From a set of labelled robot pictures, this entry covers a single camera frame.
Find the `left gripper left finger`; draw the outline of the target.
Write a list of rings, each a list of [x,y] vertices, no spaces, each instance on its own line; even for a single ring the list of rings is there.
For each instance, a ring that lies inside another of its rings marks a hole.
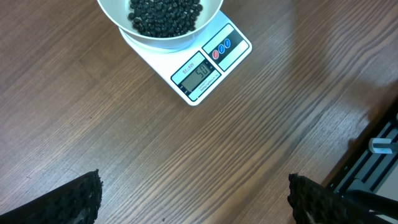
[[[99,170],[71,182],[1,215],[1,223],[93,224],[102,201],[103,182]]]

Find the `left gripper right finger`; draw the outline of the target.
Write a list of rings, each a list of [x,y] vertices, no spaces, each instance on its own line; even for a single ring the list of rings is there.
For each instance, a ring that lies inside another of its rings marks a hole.
[[[297,224],[383,224],[386,220],[366,208],[337,196],[311,179],[289,174],[287,197]]]

